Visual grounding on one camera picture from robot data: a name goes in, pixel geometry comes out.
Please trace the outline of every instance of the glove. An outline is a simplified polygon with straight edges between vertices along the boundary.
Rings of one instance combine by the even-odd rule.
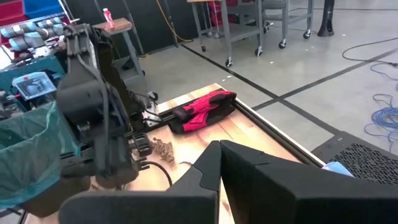
[[[235,107],[232,106],[231,103],[232,99],[225,100],[222,105],[219,105],[219,107],[211,111],[198,113],[187,123],[183,123],[183,121],[175,119],[169,123],[169,127],[173,133],[183,134],[210,126],[221,121],[235,110]]]
[[[213,91],[187,106],[181,106],[173,111],[173,114],[181,121],[188,121],[199,113],[204,113],[217,108],[224,101],[232,102],[236,98],[236,93],[232,91]]]

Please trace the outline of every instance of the small bottle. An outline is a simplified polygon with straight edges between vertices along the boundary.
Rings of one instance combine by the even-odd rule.
[[[104,11],[104,17],[108,22],[110,28],[114,27],[111,11],[109,11],[108,8],[104,8],[103,11]]]

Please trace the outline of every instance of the plastic bag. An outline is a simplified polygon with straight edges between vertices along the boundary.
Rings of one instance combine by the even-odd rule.
[[[0,121],[0,208],[14,207],[56,183],[60,155],[80,146],[56,102]]]

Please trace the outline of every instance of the concrete floor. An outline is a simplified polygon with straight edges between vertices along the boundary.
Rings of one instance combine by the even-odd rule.
[[[306,6],[307,1],[290,1],[291,9]],[[318,9],[315,10],[313,28],[318,30],[322,21],[323,1],[315,1],[315,7]],[[289,96],[285,103],[272,101],[263,107],[265,102],[272,99],[269,94],[231,76],[184,47],[171,48],[141,61],[147,72],[150,90],[159,94],[161,103],[217,82],[236,91],[238,98],[257,109],[258,113],[309,150],[330,139],[333,130],[347,131],[388,150],[386,138],[370,136],[363,130],[371,122],[372,113],[382,106],[374,102],[372,96],[376,93],[393,95],[396,82],[371,72],[371,64],[357,66],[359,62],[343,59],[341,53],[354,45],[396,37],[396,30],[386,21],[398,19],[398,1],[336,0],[335,9],[333,37],[312,35],[309,40],[304,40],[303,31],[290,30],[288,45],[281,50],[277,46],[281,39],[281,29],[277,27],[280,24],[275,23],[275,27],[271,27],[265,35],[261,57],[254,56],[255,39],[233,44],[234,65],[229,69],[276,97]],[[297,9],[292,14],[304,12],[304,9]],[[292,24],[290,28],[305,29],[305,21]],[[202,53],[197,40],[185,44],[211,61],[224,65],[226,51],[223,40],[206,38],[205,45],[207,52]],[[392,51],[396,48],[398,40],[356,49],[347,56],[369,59],[388,52],[383,60],[396,62],[398,54]],[[388,66],[377,69],[392,76],[397,71]],[[298,88],[319,80],[321,84],[294,94]],[[322,123],[330,126],[332,131],[320,125]],[[377,133],[380,130],[371,127],[371,131]],[[398,154],[398,146],[392,151]]]

